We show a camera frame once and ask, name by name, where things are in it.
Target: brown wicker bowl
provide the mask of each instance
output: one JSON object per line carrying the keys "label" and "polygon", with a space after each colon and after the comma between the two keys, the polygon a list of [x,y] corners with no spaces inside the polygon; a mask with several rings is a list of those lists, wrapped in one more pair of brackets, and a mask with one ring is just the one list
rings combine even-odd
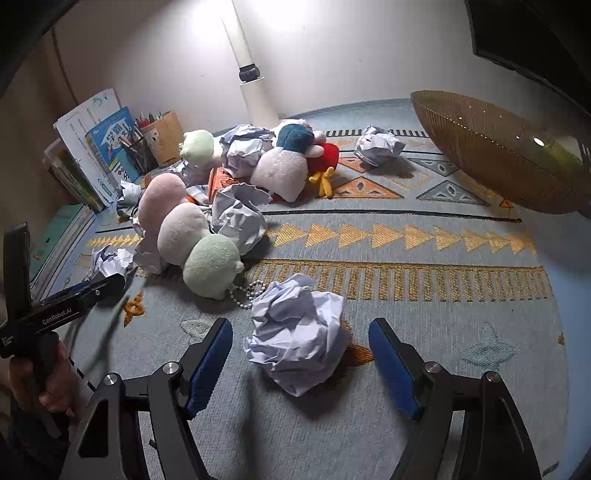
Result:
{"label": "brown wicker bowl", "polygon": [[425,131],[475,180],[519,205],[569,213],[591,200],[591,171],[526,120],[456,93],[411,95]]}

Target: human hand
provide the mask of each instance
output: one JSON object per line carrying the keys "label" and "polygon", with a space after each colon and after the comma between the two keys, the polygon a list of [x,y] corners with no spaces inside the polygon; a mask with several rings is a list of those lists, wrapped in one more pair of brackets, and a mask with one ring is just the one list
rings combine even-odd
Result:
{"label": "human hand", "polygon": [[[77,378],[63,342],[59,342],[57,363],[46,381],[46,390],[39,395],[39,402],[52,413],[64,412],[74,407]],[[33,362],[25,357],[12,357],[8,366],[8,383],[15,400],[21,409],[30,411],[31,397],[25,387],[25,378],[33,374]]]}

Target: yellow plush leg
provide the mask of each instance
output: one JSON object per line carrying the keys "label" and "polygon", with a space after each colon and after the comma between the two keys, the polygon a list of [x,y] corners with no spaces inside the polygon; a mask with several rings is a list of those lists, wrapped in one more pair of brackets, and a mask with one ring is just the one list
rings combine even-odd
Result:
{"label": "yellow plush leg", "polygon": [[320,196],[326,195],[326,198],[332,198],[332,187],[330,186],[330,182],[327,180],[325,176],[322,176],[320,179]]}
{"label": "yellow plush leg", "polygon": [[332,187],[330,186],[329,178],[331,178],[334,173],[335,169],[333,167],[328,167],[320,178],[320,188],[324,190],[326,198],[332,198]]}
{"label": "yellow plush leg", "polygon": [[309,179],[308,181],[310,183],[316,183],[318,181],[318,179],[320,178],[320,175],[322,175],[321,171],[317,171],[316,173],[314,173]]}

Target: floor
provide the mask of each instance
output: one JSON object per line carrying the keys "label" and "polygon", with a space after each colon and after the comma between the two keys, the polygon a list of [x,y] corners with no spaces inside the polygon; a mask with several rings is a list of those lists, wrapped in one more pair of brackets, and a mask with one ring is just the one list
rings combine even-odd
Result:
{"label": "floor", "polygon": [[[408,123],[412,112],[411,102],[404,99],[364,102],[294,117],[306,118],[318,130],[363,128],[370,119],[377,126],[390,128],[398,119]],[[420,129],[420,124],[417,122],[413,128]],[[588,252],[591,221],[578,213],[545,215],[526,209],[520,209],[519,213],[552,283],[564,327],[570,386],[567,433],[560,466],[545,478],[567,480],[591,445],[591,411],[588,409],[591,385],[587,381],[588,365],[591,365],[591,322],[587,313],[591,311],[591,255]],[[72,263],[93,235],[91,228],[73,253]]]}

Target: workbook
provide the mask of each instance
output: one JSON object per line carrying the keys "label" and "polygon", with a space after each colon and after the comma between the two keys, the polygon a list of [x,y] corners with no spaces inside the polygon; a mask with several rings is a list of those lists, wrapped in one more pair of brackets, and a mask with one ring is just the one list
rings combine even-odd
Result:
{"label": "workbook", "polygon": [[123,148],[120,137],[130,144],[134,142],[134,121],[127,107],[88,130],[86,141],[96,157],[109,167],[118,183],[121,183],[121,180],[133,182],[138,179],[139,172]]}
{"label": "workbook", "polygon": [[96,158],[85,136],[88,130],[117,110],[119,102],[115,92],[113,89],[107,89],[81,103],[53,124],[80,171],[105,205],[110,205],[116,200],[118,183],[105,163]]}

